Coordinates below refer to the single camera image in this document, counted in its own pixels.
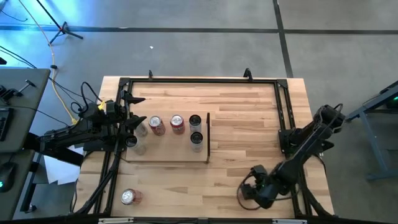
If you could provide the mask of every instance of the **gray floor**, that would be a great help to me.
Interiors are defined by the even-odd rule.
[[[24,2],[41,24],[51,24],[35,1]],[[73,26],[277,27],[271,0],[67,2],[46,1],[45,5],[59,21],[66,20]],[[279,4],[286,29],[398,29],[398,3],[394,0],[280,0]],[[9,1],[4,11],[28,18],[15,0]],[[16,22],[0,14],[1,24]],[[82,81],[99,91],[104,75],[147,75],[149,69],[154,75],[239,77],[250,67],[255,77],[286,77],[277,34],[79,34],[85,39],[63,36],[54,45],[60,67],[57,81],[73,91],[79,90]],[[313,113],[321,105],[337,103],[344,103],[343,112],[349,113],[397,80],[396,35],[287,35],[286,39],[294,77],[305,79]],[[0,30],[0,45],[37,67],[48,68],[51,64],[50,50],[40,32]],[[4,58],[9,59],[10,66],[23,66]],[[70,99],[63,97],[69,105]],[[69,121],[50,86],[39,109]],[[377,135],[385,136],[380,138],[383,147],[394,139],[391,134],[396,134],[397,122],[392,122],[392,117],[371,121]],[[31,131],[42,134],[60,127],[56,121],[37,114]],[[325,153],[325,162],[336,214],[397,223],[398,180],[364,179],[378,167],[361,123],[347,124],[332,141],[336,146]],[[39,186],[33,199],[38,210],[30,214],[16,212],[14,218],[66,214],[72,190],[72,185]]]

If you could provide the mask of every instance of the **aluminum can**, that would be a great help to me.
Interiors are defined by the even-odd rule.
[[[192,115],[189,118],[189,129],[192,133],[201,132],[201,118],[199,115]]]
[[[138,190],[126,189],[122,193],[121,200],[125,205],[137,205],[142,201],[142,193]]]
[[[140,123],[134,131],[134,134],[136,134],[138,137],[145,137],[148,134],[148,129],[144,124]]]
[[[137,155],[144,155],[147,151],[145,145],[135,136],[131,136],[126,139],[126,146],[129,149],[132,149]]]
[[[170,119],[170,124],[172,125],[173,132],[175,134],[183,134],[185,131],[184,119],[180,115],[173,115]]]
[[[200,152],[203,146],[203,135],[199,132],[191,134],[191,147],[194,152]]]
[[[154,134],[161,136],[166,133],[166,127],[164,126],[162,118],[158,116],[153,116],[149,120],[149,126]]]

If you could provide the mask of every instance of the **wooden tabletop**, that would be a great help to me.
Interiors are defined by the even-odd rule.
[[[116,97],[120,77],[104,77],[99,97]],[[312,120],[304,80],[288,79],[297,127]],[[146,101],[134,105],[137,114],[210,112],[211,157],[203,162],[125,162],[119,166],[112,216],[290,218],[291,200],[278,201],[270,209],[247,211],[236,200],[236,189],[249,169],[262,164],[268,171],[284,160],[277,140],[280,129],[274,87],[270,84],[231,83],[135,83],[133,95]],[[285,105],[283,91],[282,104]],[[94,152],[82,167],[77,185],[79,209],[100,179],[103,152]],[[307,185],[323,207],[333,213],[323,166],[311,158],[304,166]],[[102,209],[108,187],[104,191]],[[139,205],[123,205],[121,193],[137,189],[144,194]],[[253,201],[243,201],[256,207]]]

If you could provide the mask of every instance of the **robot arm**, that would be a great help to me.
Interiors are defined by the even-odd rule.
[[[294,147],[296,152],[290,159],[277,164],[268,175],[262,165],[253,167],[249,175],[255,177],[256,184],[250,186],[243,183],[241,189],[244,199],[254,199],[260,207],[270,208],[278,194],[287,195],[291,186],[297,183],[299,168],[305,161],[311,155],[333,147],[333,143],[326,139],[340,132],[345,120],[340,113],[341,108],[336,110],[337,107],[322,106],[310,124],[302,129],[294,129],[281,138],[281,145]]]
[[[111,100],[100,109],[97,104],[89,103],[81,109],[79,122],[73,126],[47,131],[40,139],[39,152],[64,162],[80,166],[83,156],[67,147],[85,143],[85,151],[114,151],[117,140],[125,142],[133,135],[134,129],[146,119],[129,112],[130,103],[140,103],[145,98],[135,98],[127,91],[121,93],[126,102],[121,106]],[[125,149],[118,144],[116,151]]]

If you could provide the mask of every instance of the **computer mouse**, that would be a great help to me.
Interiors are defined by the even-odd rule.
[[[15,171],[17,164],[15,162],[6,162],[0,165],[0,192],[7,192],[14,184]]]

